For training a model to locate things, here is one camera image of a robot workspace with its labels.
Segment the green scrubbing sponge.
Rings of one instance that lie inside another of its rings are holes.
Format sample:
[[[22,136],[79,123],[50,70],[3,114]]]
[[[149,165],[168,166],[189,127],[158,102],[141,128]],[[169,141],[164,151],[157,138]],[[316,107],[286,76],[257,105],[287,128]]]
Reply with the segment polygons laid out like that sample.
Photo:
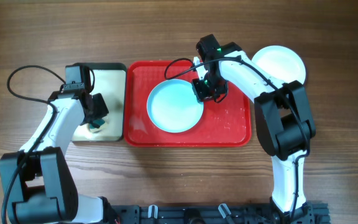
[[[104,119],[96,119],[89,123],[88,129],[91,133],[97,133],[106,129],[108,123]]]

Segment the light blue plate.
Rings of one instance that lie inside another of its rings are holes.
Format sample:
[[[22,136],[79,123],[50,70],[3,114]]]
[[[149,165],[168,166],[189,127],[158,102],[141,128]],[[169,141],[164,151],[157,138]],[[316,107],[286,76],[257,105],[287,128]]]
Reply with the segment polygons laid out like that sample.
[[[201,119],[204,104],[200,103],[190,82],[180,79],[159,83],[147,99],[147,114],[151,122],[168,133],[190,130]]]

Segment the white plate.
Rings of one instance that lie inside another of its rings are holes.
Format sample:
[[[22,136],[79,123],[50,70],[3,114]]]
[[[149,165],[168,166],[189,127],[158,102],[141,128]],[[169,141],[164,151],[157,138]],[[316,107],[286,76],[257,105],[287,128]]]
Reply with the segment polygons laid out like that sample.
[[[306,81],[306,67],[301,57],[293,50],[281,46],[271,45],[260,49],[252,62],[273,77],[290,83],[294,80],[304,84]]]

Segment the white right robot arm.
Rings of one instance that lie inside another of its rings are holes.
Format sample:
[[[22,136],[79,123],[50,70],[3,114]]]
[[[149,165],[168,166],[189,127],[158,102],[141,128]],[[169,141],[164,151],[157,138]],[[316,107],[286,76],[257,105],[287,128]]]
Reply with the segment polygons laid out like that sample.
[[[257,137],[272,158],[272,201],[279,214],[295,216],[306,202],[303,164],[316,126],[304,88],[306,67],[293,50],[273,45],[249,58],[243,50],[200,50],[193,60],[197,100],[220,103],[233,84],[255,109]]]

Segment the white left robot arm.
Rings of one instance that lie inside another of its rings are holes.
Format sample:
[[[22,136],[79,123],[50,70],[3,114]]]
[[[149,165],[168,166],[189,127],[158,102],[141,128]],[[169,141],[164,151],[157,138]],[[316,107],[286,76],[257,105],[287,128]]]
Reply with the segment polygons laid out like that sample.
[[[65,153],[78,126],[107,115],[101,94],[56,91],[33,136],[0,159],[3,223],[99,223],[107,211],[101,197],[80,195]]]

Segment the black tray with soapy water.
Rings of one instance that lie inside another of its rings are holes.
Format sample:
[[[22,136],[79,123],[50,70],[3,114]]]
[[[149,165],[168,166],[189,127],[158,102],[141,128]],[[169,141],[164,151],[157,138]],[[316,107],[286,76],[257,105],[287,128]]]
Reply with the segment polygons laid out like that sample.
[[[126,98],[127,68],[122,63],[84,63],[94,73],[92,95],[102,94],[109,113],[103,117],[108,125],[97,133],[91,133],[88,125],[79,126],[73,142],[120,141],[123,138],[124,102]]]

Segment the red plastic tray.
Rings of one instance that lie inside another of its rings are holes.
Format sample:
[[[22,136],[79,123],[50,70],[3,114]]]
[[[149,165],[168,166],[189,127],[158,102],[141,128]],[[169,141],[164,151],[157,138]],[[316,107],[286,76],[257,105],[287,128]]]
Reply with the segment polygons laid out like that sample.
[[[249,99],[232,83],[220,103],[207,101],[200,121],[183,133],[156,127],[147,114],[147,98],[163,82],[169,61],[138,61],[127,70],[124,139],[136,147],[237,147],[252,135]]]

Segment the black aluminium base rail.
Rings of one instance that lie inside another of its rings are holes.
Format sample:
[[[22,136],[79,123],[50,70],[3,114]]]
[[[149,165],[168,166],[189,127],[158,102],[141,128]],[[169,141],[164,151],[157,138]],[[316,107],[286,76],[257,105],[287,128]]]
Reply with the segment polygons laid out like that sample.
[[[271,203],[228,206],[158,207],[150,205],[113,206],[114,223],[122,224],[263,224],[299,223],[330,224],[331,217],[326,203],[304,203],[295,214],[282,213]]]

